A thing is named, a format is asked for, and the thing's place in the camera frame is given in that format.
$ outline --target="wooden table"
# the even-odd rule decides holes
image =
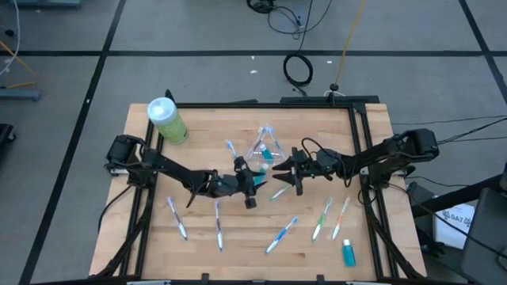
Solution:
[[[146,109],[145,104],[131,105],[125,134],[144,137],[148,122]],[[373,143],[392,136],[386,105],[367,104],[367,110]],[[233,173],[231,152],[225,141],[230,139],[236,150],[244,154],[256,139],[259,126],[265,124],[274,126],[286,153],[292,146],[300,149],[303,137],[311,137],[324,147],[354,154],[349,115],[345,110],[182,108],[180,113],[189,129],[189,138],[180,146],[165,144],[162,153],[190,169]],[[362,130],[359,116],[357,121],[358,129]],[[308,147],[316,150],[310,143]],[[126,176],[112,179],[109,200],[125,188],[126,179]],[[269,198],[284,184],[272,178],[267,181],[256,196],[254,209],[245,209],[242,194],[220,200],[224,234],[224,251],[220,253],[215,232],[215,201],[198,196],[187,209],[189,191],[179,182],[158,175],[143,278],[200,279],[201,274],[207,272],[210,279],[315,280],[317,274],[323,274],[326,280],[375,279],[367,221],[364,208],[357,201],[360,189],[357,177],[349,188],[337,178],[332,182],[322,177],[305,179],[303,196],[296,196],[291,189],[275,203],[269,202]],[[404,187],[404,181],[398,177],[391,183]],[[383,193],[395,244],[416,270],[425,275],[407,195],[395,188],[385,189]],[[133,196],[133,191],[128,193],[105,215],[90,274],[99,272],[124,241]],[[181,238],[167,196],[175,199],[178,214],[189,233],[188,241]],[[311,235],[329,196],[334,198],[334,205],[319,239],[312,243]],[[337,221],[347,196],[351,197],[351,204],[344,226],[337,240],[329,241],[326,236]],[[265,255],[267,246],[295,215],[299,222],[294,229],[272,253]],[[351,240],[356,252],[355,268],[344,266],[341,248],[346,238]],[[380,239],[379,244],[382,245],[384,275],[388,276],[385,248]],[[134,271],[137,249],[136,243],[132,247],[130,273]]]

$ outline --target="concrete floor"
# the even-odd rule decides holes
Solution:
[[[22,51],[100,51],[119,0],[85,0],[81,9],[23,9]],[[307,2],[277,1],[306,17]],[[507,2],[468,0],[491,51],[507,51]],[[327,1],[315,0],[311,22]],[[303,50],[341,50],[358,1],[334,1],[322,23],[307,34]],[[14,10],[0,6],[0,26],[15,28]],[[292,27],[273,17],[280,29]],[[12,39],[1,35],[10,47]],[[244,1],[127,0],[113,38],[112,51],[252,51],[294,50],[298,40],[269,29],[265,15]],[[367,1],[356,29],[353,51],[481,51],[458,1]],[[97,219],[105,204],[110,177],[102,169],[113,137],[122,132],[128,106],[147,103],[173,91],[179,102],[228,102],[258,99],[275,102],[298,96],[282,72],[284,56],[109,56],[79,139],[62,195],[42,248],[32,282],[85,278],[97,239]],[[0,122],[13,124],[17,141],[0,171],[0,284],[18,283],[42,215],[55,185],[83,99],[95,71],[96,56],[24,56],[38,73],[39,102],[2,101]],[[314,80],[305,88],[321,96],[334,80],[339,56],[311,56]],[[494,58],[507,73],[507,58]],[[290,62],[294,78],[306,69]],[[30,81],[14,63],[0,86]],[[378,95],[388,105],[391,122],[416,123],[507,114],[507,105],[485,56],[349,56],[341,92]],[[491,120],[434,124],[438,139],[468,131]],[[395,131],[411,126],[394,125]],[[497,124],[471,138],[500,136]],[[472,184],[498,174],[505,160],[505,140],[449,143],[438,159],[419,165],[418,176],[448,184]],[[419,180],[443,194],[451,191]],[[429,264],[431,276],[442,269]]]

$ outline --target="green toothbrush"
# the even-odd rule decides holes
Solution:
[[[327,211],[330,209],[332,203],[333,203],[333,197],[329,197],[327,199],[326,208],[324,209],[324,212],[320,216],[320,219],[318,220],[318,224],[315,227],[314,235],[311,237],[312,242],[315,242],[317,240],[318,234],[320,234],[321,228],[324,227],[324,221],[326,221],[326,214],[327,214]]]

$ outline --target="yellow cable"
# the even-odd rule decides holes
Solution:
[[[23,82],[23,83],[17,83],[17,84],[13,84],[13,85],[7,86],[6,88],[7,89],[11,89],[11,88],[22,87],[22,86],[30,86],[30,85],[35,85],[35,84],[37,84],[37,82]]]
[[[32,68],[30,68],[30,66],[28,64],[26,64],[23,60],[21,60],[20,58],[18,58],[1,40],[0,40],[0,45],[3,46],[3,48],[8,51],[19,63],[21,63],[21,65],[23,67],[26,68],[26,70],[28,70],[33,76],[37,76],[37,74],[35,73],[35,71],[33,71]]]
[[[338,80],[340,79],[341,69],[343,68],[343,65],[345,64],[345,53],[347,52],[347,48],[350,44],[350,39],[352,39],[352,34],[354,33],[354,29],[356,29],[357,23],[359,23],[359,20],[361,19],[361,14],[364,10],[364,4],[366,3],[366,0],[361,1],[361,5],[359,6],[359,11],[357,11],[356,20],[354,20],[352,24],[352,28],[350,29],[349,37],[347,38],[347,41],[345,42],[345,47],[343,48],[343,53],[341,54],[340,58],[340,67],[338,67],[338,75],[336,77],[336,81],[334,84],[338,84]]]

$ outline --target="white cable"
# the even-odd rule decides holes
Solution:
[[[17,1],[13,0],[14,7],[16,7],[16,22],[17,22],[17,44],[16,44],[16,51],[14,52],[14,56],[10,61],[7,63],[6,67],[3,68],[2,71],[0,71],[0,76],[6,72],[6,70],[9,69],[10,64],[14,61],[14,59],[17,57],[17,53],[19,52],[19,45],[21,43],[21,26],[19,24],[19,8],[17,7]]]

